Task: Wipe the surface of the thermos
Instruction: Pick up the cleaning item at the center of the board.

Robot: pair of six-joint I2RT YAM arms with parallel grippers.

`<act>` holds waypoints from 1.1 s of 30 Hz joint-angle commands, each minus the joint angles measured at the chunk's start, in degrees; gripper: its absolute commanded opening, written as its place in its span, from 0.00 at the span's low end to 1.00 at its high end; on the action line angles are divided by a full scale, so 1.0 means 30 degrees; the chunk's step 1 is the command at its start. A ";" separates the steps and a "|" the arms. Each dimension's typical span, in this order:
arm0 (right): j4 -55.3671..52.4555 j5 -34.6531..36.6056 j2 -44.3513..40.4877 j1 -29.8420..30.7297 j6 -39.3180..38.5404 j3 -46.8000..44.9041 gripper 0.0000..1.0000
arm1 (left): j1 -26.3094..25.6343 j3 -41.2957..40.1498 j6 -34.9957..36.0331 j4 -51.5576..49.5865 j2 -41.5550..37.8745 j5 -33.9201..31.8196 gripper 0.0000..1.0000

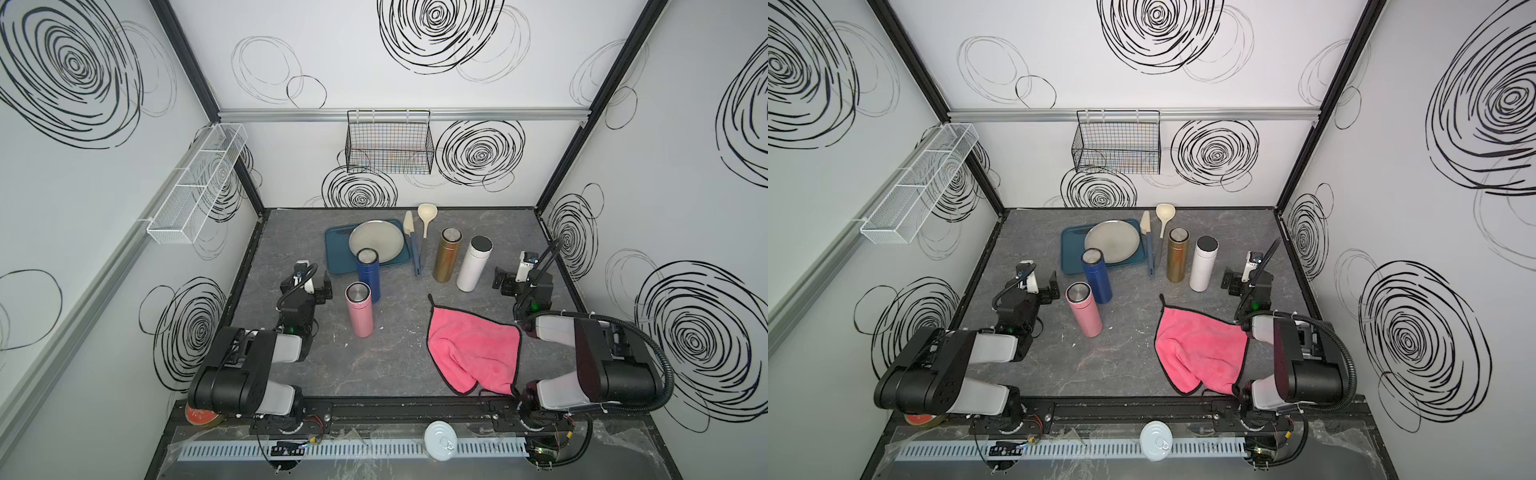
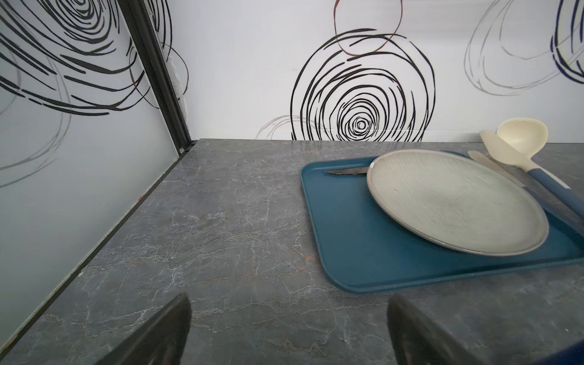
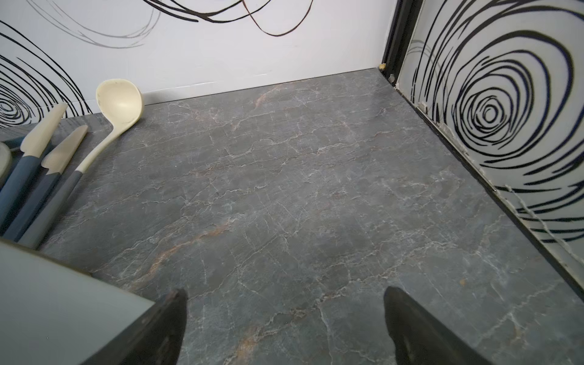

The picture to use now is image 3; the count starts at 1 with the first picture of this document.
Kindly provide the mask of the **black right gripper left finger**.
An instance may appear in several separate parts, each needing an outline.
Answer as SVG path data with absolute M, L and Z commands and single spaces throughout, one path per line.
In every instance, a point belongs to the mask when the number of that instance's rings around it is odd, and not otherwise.
M 183 289 L 168 293 L 84 363 L 177 363 L 186 331 L 187 301 Z

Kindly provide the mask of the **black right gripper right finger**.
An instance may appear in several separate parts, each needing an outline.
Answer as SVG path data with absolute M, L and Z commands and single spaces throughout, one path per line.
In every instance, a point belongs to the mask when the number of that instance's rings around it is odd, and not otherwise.
M 401 288 L 387 287 L 383 302 L 396 363 L 490 363 Z

